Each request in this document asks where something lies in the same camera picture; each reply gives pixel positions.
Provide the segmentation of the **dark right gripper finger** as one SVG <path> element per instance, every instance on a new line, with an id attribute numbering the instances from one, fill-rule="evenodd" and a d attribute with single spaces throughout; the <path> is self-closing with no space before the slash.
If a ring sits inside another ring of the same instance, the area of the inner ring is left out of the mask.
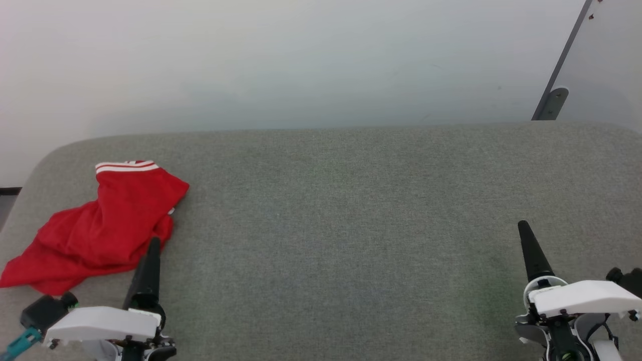
<path id="1" fill-rule="evenodd" d="M 555 276 L 527 220 L 518 222 L 518 231 L 528 281 L 544 276 Z"/>

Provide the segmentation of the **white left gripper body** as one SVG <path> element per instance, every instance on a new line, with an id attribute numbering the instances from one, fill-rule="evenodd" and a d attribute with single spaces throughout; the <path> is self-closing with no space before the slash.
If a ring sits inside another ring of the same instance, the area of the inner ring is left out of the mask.
<path id="1" fill-rule="evenodd" d="M 45 344 L 69 342 L 112 341 L 117 343 L 147 343 L 156 336 L 162 315 L 129 308 L 121 310 L 108 306 L 74 308 L 50 326 Z"/>

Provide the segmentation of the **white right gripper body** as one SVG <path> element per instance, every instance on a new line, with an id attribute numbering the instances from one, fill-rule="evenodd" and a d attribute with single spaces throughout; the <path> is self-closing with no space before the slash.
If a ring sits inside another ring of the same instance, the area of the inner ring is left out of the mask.
<path id="1" fill-rule="evenodd" d="M 560 277 L 543 276 L 530 281 L 523 293 L 526 308 L 533 306 L 545 318 L 586 313 L 640 311 L 641 299 L 610 281 L 584 280 L 566 283 Z"/>

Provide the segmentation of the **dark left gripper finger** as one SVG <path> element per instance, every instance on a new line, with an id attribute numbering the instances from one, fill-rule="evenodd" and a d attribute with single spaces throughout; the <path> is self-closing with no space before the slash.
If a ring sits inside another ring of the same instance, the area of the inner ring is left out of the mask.
<path id="1" fill-rule="evenodd" d="M 124 300 L 123 308 L 143 311 L 159 311 L 159 281 L 161 241 L 151 239 L 146 254 L 138 261 L 133 279 Z"/>

